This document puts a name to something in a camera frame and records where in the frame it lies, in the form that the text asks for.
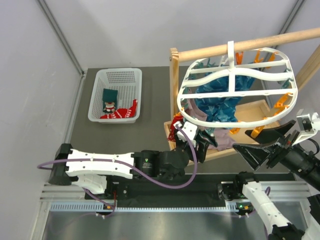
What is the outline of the white clip hanger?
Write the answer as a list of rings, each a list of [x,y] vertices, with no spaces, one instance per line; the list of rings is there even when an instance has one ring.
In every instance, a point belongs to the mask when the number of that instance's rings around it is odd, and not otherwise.
[[[198,59],[186,71],[181,87],[177,93],[176,102],[181,115],[190,123],[205,128],[257,128],[269,125],[285,117],[291,112],[298,99],[298,86],[290,59],[281,51],[270,47],[256,48],[256,53],[267,52],[276,59],[267,62],[254,61],[252,63],[236,63],[237,50],[235,43],[229,41],[226,45],[227,64],[220,66],[195,69],[203,62]],[[251,90],[240,85],[240,81],[262,80],[267,82],[284,82],[286,87],[279,89]],[[213,120],[204,121],[191,116],[186,112],[183,101],[186,100],[233,100],[244,97],[273,96],[280,99],[275,104],[276,112],[256,121]]]

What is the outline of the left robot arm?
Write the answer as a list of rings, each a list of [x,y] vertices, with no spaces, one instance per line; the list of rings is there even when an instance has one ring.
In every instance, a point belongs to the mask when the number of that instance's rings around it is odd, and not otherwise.
[[[203,163],[209,145],[217,146],[213,134],[204,130],[173,130],[169,139],[175,142],[170,151],[142,150],[119,155],[87,153],[72,149],[64,143],[56,153],[49,183],[57,186],[76,184],[89,188],[96,185],[102,198],[109,198],[114,191],[107,176],[129,180],[146,178],[150,181],[172,180],[185,175],[189,161]]]

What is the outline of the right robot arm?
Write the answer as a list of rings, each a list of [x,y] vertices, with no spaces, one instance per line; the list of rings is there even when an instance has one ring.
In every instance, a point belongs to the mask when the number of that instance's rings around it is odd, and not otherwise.
[[[248,163],[251,172],[242,171],[233,180],[231,200],[246,198],[264,224],[268,240],[318,240],[320,238],[320,145],[312,138],[320,132],[319,117],[300,116],[277,127],[265,128],[255,144],[237,143],[232,147]],[[301,143],[309,140],[316,150],[307,151]],[[259,180],[254,173],[261,166],[272,169],[282,165],[290,180],[277,180],[270,175]],[[301,203],[306,230],[288,220],[274,200]]]

